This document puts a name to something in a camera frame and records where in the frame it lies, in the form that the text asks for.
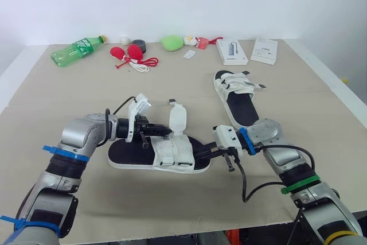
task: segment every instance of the green zip tie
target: green zip tie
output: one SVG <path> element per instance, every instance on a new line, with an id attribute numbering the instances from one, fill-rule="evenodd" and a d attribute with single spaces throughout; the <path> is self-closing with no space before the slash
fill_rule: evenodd
<path id="1" fill-rule="evenodd" d="M 317 181 L 317 180 L 320 180 L 319 175 L 313 175 L 313 176 L 311 176 L 309 178 L 303 179 L 302 181 L 299 181 L 297 183 L 294 183 L 293 185 L 284 187 L 280 191 L 282 192 L 282 194 L 286 195 L 289 192 L 291 192 L 292 190 L 298 189 L 298 188 L 300 188 L 302 186 L 305 186 L 305 185 L 307 185 L 309 183 L 312 183 L 314 181 Z"/>

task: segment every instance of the white wall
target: white wall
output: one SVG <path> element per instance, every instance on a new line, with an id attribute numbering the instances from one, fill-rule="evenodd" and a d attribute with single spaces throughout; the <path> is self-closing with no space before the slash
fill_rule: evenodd
<path id="1" fill-rule="evenodd" d="M 318 0 L 300 38 L 367 103 L 367 0 Z"/>
<path id="2" fill-rule="evenodd" d="M 24 43 L 19 37 L 0 26 L 0 75 L 19 55 L 23 47 Z"/>
<path id="3" fill-rule="evenodd" d="M 362 73 L 367 61 L 360 40 L 366 33 L 365 0 L 0 1 L 7 7 L 0 12 L 0 22 L 9 20 L 27 45 L 70 43 L 98 34 L 111 42 L 120 34 L 146 41 L 188 33 L 302 38 L 340 77 L 348 77 L 357 93 L 363 94 L 359 87 L 366 86 Z M 360 41 L 359 46 L 351 46 L 352 40 Z M 353 65 L 346 66 L 350 55 Z"/>

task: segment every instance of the product box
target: product box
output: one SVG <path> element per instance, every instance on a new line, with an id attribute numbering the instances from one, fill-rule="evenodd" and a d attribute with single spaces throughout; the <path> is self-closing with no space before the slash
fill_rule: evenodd
<path id="1" fill-rule="evenodd" d="M 277 41 L 266 40 L 264 38 L 257 38 L 250 59 L 258 61 L 260 63 L 274 65 L 276 60 L 277 49 L 278 49 Z"/>
<path id="2" fill-rule="evenodd" d="M 217 40 L 217 49 L 224 65 L 246 65 L 248 59 L 238 40 Z"/>

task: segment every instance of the white table edge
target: white table edge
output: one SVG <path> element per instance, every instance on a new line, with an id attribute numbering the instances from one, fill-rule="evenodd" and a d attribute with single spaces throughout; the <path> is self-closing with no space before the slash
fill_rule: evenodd
<path id="1" fill-rule="evenodd" d="M 24 47 L 0 75 L 0 114 L 9 105 L 10 100 L 47 47 L 48 45 Z"/>

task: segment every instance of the white ball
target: white ball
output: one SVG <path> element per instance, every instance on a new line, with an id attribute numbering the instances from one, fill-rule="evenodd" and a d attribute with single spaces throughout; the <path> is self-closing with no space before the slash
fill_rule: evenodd
<path id="1" fill-rule="evenodd" d="M 121 36 L 120 42 L 122 45 L 128 46 L 130 44 L 130 39 L 128 37 Z"/>

